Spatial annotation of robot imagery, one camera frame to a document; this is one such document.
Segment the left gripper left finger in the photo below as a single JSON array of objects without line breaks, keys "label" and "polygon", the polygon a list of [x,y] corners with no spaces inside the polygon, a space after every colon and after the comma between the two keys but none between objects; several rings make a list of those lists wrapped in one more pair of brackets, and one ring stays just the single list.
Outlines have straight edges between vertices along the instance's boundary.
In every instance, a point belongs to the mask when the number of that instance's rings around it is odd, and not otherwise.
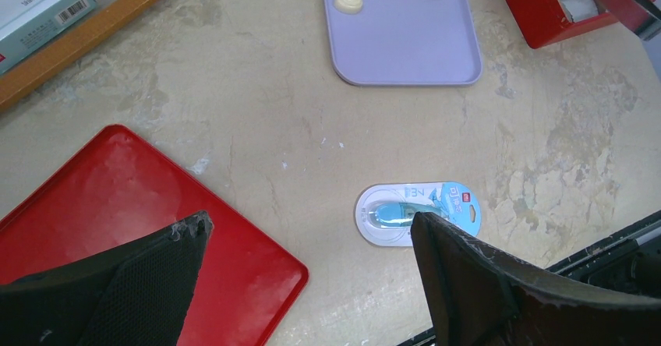
[{"label": "left gripper left finger", "polygon": [[3,345],[175,345],[213,231],[199,211],[1,286]]}]

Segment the red box lid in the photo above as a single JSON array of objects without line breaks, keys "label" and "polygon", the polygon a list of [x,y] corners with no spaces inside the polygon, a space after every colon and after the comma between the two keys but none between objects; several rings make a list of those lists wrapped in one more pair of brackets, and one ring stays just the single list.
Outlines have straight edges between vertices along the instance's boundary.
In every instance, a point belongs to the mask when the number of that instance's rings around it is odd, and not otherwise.
[{"label": "red box lid", "polygon": [[264,345],[306,266],[147,141],[102,129],[1,222],[1,281],[81,260],[204,210],[213,222],[181,345]]}]

